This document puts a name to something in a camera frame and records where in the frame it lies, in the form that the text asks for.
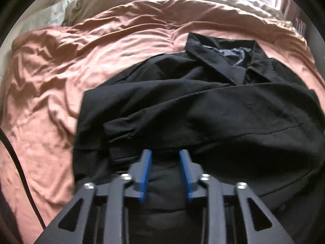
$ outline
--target screw head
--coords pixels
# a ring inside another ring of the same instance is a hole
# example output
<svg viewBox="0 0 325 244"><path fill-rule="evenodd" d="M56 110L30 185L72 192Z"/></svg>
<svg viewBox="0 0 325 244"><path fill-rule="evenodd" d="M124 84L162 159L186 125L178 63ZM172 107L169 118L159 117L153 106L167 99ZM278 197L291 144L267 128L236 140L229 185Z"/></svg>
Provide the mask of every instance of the screw head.
<svg viewBox="0 0 325 244"><path fill-rule="evenodd" d="M238 189L246 189L248 187L248 184L246 182L237 182L236 187Z"/></svg>
<svg viewBox="0 0 325 244"><path fill-rule="evenodd" d="M132 179L132 175L131 174L128 174L128 173L123 173L121 175L121 179L122 180L126 180L126 181L131 180Z"/></svg>
<svg viewBox="0 0 325 244"><path fill-rule="evenodd" d="M86 182L83 187L87 190L92 190L95 188L95 184L93 182Z"/></svg>
<svg viewBox="0 0 325 244"><path fill-rule="evenodd" d="M210 175L206 174L206 173L203 173L203 174L200 175L200 180L201 181L208 181L208 180L210 180Z"/></svg>

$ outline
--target triangular cutout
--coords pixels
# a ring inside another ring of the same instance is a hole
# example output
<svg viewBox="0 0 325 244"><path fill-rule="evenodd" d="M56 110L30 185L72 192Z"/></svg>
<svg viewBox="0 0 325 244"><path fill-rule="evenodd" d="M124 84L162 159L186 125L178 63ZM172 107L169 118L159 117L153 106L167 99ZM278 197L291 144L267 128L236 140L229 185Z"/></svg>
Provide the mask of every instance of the triangular cutout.
<svg viewBox="0 0 325 244"><path fill-rule="evenodd" d="M262 212L258 205L254 202L252 198L247 198L249 208L251 210L251 216L254 224L254 229L256 231L261 231L272 227L271 221Z"/></svg>
<svg viewBox="0 0 325 244"><path fill-rule="evenodd" d="M77 227L78 217L81 210L83 199L79 199L75 205L69 210L66 216L60 221L58 227L74 232Z"/></svg>

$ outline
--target pink duvet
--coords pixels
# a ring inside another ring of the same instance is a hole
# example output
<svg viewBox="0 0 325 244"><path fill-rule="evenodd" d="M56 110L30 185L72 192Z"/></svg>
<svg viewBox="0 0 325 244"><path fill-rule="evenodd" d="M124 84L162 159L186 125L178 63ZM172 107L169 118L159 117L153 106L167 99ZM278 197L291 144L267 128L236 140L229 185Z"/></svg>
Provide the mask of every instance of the pink duvet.
<svg viewBox="0 0 325 244"><path fill-rule="evenodd" d="M23 166L48 224L72 197L72 145L83 92L134 63L184 50L188 32L257 40L314 89L325 108L325 84L305 40L286 22L199 0L136 1L74 27L44 27L18 37L5 76L2 129ZM17 171L0 146L0 182L24 243L41 226Z"/></svg>

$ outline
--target black gripper frame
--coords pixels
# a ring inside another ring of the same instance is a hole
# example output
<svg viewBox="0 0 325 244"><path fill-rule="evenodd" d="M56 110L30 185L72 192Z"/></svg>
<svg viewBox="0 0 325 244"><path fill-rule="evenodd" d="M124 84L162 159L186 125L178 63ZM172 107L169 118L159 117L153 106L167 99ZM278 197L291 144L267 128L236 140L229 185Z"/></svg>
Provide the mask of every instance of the black gripper frame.
<svg viewBox="0 0 325 244"><path fill-rule="evenodd" d="M244 228L244 238L235 241L236 244L294 244L271 211L246 183L221 183L204 173L201 165L193 163L187 150L181 150L179 155L188 201L205 199L207 203L202 218L201 244L227 244L225 199L238 203L240 210L239 220ZM113 179L111 183L99 186L86 183L47 226L35 244L96 244L100 217L96 209L97 198L107 199L103 244L129 244L124 199L135 198L140 203L144 201L151 160L151 151L144 150L140 161L132 164L128 173ZM256 229L251 202L267 218L268 228Z"/></svg>

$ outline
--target bed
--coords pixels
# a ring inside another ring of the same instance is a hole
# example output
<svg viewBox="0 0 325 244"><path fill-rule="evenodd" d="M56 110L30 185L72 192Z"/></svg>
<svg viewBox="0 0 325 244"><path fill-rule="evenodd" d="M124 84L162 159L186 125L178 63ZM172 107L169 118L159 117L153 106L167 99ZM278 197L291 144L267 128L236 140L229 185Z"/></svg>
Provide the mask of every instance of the bed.
<svg viewBox="0 0 325 244"><path fill-rule="evenodd" d="M2 67L1 128L46 224L74 194L72 147L84 91L154 55L182 52L189 32L256 40L268 57L315 90L325 111L325 82L305 39L261 1L64 0L61 5L64 19L19 33ZM3 195L23 243L32 244L42 228L10 156L3 145L0 150Z"/></svg>

